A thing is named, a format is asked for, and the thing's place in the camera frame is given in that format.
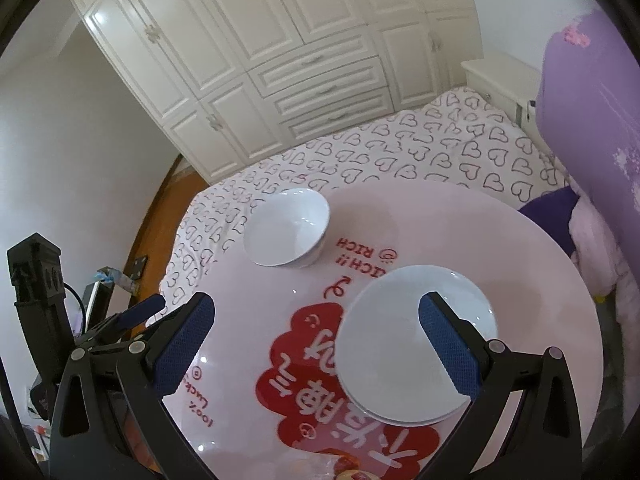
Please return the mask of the plain white bowl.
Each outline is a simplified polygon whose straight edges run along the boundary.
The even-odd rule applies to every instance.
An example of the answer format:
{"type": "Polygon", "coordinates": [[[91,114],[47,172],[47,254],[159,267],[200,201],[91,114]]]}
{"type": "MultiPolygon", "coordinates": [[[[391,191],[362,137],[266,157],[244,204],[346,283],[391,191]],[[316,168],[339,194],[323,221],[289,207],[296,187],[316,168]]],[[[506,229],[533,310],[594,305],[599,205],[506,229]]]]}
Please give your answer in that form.
{"type": "Polygon", "coordinates": [[[419,322],[419,302],[429,292],[485,338],[498,336],[489,300],[465,276],[441,266],[404,266],[367,285],[347,308],[334,342],[338,381],[356,396],[372,387],[451,382],[419,322]]]}

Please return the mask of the white bowl grey stripe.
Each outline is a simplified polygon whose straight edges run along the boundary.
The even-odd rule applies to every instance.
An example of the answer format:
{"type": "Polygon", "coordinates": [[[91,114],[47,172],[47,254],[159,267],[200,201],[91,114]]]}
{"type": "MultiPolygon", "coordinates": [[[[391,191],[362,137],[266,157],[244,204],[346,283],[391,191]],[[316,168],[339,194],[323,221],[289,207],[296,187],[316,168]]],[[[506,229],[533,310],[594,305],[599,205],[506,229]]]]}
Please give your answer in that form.
{"type": "Polygon", "coordinates": [[[328,200],[292,188],[259,205],[243,233],[247,258],[264,268],[304,268],[320,256],[331,220],[328,200]]]}

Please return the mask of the white bowl red pattern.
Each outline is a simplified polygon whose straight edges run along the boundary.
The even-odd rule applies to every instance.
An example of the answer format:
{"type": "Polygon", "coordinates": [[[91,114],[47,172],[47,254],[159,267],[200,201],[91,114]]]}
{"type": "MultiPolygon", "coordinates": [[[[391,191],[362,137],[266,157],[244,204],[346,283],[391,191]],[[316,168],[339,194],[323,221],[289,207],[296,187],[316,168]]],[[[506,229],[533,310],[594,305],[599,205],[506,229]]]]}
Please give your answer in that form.
{"type": "Polygon", "coordinates": [[[469,396],[458,393],[449,379],[427,379],[409,387],[372,387],[356,396],[341,382],[349,401],[364,414],[396,426],[417,427],[441,422],[463,408],[469,396]]]}

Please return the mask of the pink cartoon round tablecloth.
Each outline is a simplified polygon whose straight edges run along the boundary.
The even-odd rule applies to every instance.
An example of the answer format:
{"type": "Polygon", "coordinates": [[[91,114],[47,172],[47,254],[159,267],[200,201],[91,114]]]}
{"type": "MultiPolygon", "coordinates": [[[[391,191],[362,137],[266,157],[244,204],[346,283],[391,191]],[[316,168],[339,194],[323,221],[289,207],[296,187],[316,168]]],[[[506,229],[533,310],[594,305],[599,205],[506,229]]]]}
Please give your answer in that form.
{"type": "Polygon", "coordinates": [[[194,292],[214,300],[215,323],[170,414],[221,479],[411,479],[465,406],[416,427],[384,424],[342,387],[338,328],[355,298],[406,266],[444,266],[482,290],[494,333],[511,349],[559,347],[576,392],[580,428],[596,418],[603,376],[596,307],[552,238],[480,192],[420,181],[369,182],[329,192],[331,222],[306,268],[264,268],[243,247],[262,200],[227,203],[209,191],[176,237],[162,292],[177,307],[194,292]]]}

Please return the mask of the pale pink blanket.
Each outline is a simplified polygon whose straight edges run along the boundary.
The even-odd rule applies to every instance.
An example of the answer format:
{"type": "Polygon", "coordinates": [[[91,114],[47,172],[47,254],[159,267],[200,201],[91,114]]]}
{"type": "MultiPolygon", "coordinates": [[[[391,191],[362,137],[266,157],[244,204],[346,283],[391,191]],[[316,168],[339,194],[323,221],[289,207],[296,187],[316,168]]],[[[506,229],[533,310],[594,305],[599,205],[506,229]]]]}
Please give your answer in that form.
{"type": "Polygon", "coordinates": [[[568,229],[578,267],[590,295],[615,299],[616,321],[622,332],[624,432],[597,462],[602,479],[639,477],[639,285],[618,247],[614,234],[586,192],[570,180],[578,196],[568,229]]]}

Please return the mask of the dark purple cloth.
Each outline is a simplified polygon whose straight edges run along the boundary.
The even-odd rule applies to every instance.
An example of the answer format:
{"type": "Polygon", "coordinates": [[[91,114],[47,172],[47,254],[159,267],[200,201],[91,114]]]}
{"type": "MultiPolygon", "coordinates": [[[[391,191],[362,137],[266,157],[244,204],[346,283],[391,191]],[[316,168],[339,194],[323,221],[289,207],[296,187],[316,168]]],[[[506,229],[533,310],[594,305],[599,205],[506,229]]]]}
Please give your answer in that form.
{"type": "Polygon", "coordinates": [[[578,200],[579,196],[566,186],[531,200],[520,213],[543,229],[570,257],[576,250],[570,219],[578,200]]]}

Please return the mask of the cream wardrobe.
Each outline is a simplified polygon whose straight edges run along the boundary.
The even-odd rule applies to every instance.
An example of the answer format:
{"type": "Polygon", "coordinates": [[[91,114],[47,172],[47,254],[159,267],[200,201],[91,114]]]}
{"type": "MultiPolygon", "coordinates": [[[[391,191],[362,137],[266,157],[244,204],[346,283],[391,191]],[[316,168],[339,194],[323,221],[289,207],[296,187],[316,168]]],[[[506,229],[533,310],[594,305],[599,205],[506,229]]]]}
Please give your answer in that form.
{"type": "Polygon", "coordinates": [[[208,182],[420,107],[482,53],[474,0],[70,0],[208,182]]]}

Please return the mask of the heart pattern bed sheet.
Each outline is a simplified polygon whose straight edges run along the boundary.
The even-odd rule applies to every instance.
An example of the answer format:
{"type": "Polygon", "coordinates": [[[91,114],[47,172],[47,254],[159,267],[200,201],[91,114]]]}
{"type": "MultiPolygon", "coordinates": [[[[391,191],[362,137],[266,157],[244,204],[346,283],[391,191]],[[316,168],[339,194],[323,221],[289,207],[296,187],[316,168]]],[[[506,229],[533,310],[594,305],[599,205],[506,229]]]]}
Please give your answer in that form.
{"type": "Polygon", "coordinates": [[[420,110],[320,136],[198,193],[160,281],[167,310],[189,299],[269,196],[289,188],[326,195],[358,183],[413,180],[482,191],[515,209],[568,182],[504,110],[469,87],[454,88],[420,110]]]}

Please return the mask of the purple floral quilt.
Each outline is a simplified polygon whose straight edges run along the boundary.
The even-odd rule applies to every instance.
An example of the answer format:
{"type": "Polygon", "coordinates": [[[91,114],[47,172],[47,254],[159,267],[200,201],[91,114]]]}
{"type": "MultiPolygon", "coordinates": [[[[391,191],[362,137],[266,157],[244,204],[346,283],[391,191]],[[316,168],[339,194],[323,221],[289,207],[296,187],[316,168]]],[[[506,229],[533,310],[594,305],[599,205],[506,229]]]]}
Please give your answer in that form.
{"type": "Polygon", "coordinates": [[[536,122],[638,276],[639,63],[604,12],[578,16],[550,38],[536,122]]]}

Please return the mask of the cream nightstand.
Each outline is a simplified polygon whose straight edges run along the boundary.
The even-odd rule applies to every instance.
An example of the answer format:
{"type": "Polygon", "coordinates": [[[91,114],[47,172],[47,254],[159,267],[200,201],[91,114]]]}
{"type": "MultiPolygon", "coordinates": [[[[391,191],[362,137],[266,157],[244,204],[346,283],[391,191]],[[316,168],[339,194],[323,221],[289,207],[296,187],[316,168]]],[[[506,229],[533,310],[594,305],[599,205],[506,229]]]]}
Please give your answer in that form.
{"type": "Polygon", "coordinates": [[[529,127],[535,121],[541,73],[504,53],[463,61],[466,85],[483,99],[506,112],[512,122],[529,127]]]}

